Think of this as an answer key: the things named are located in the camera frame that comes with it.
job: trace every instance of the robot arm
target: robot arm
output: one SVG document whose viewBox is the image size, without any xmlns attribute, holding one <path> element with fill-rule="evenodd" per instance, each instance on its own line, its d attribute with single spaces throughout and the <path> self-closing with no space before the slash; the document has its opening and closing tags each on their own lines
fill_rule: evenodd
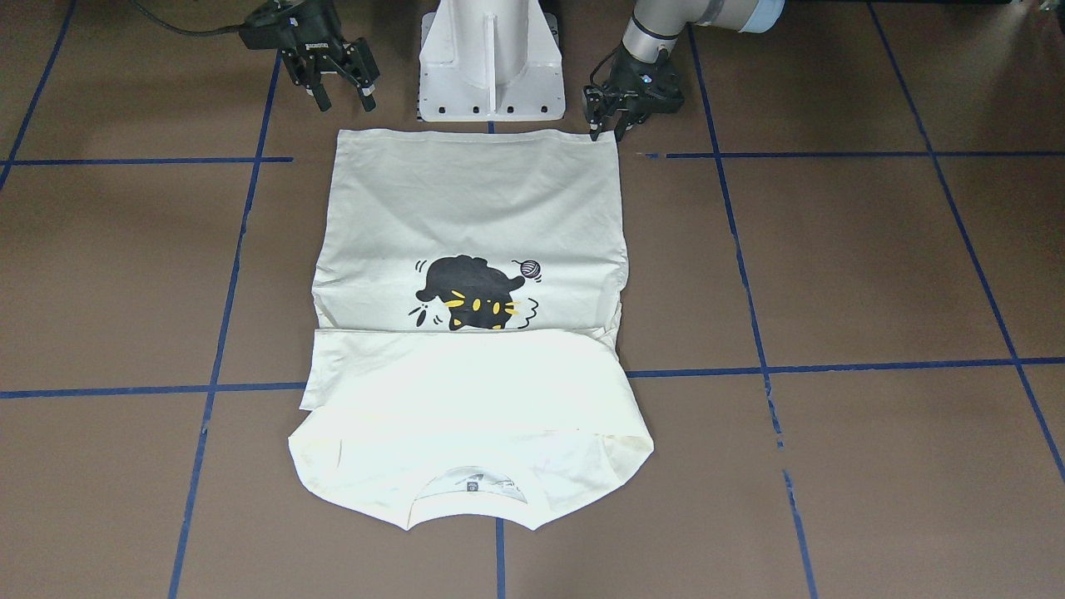
<svg viewBox="0 0 1065 599">
<path fill-rule="evenodd" d="M 652 114 L 674 113 L 684 106 L 670 55 L 687 23 L 763 33 L 783 9 L 784 0 L 639 0 L 621 46 L 595 67 L 584 90 L 585 119 L 592 139 L 617 112 L 624 113 L 613 130 L 620 142 L 625 131 Z M 595 74 L 611 55 L 606 82 L 595 83 Z"/>
</svg>

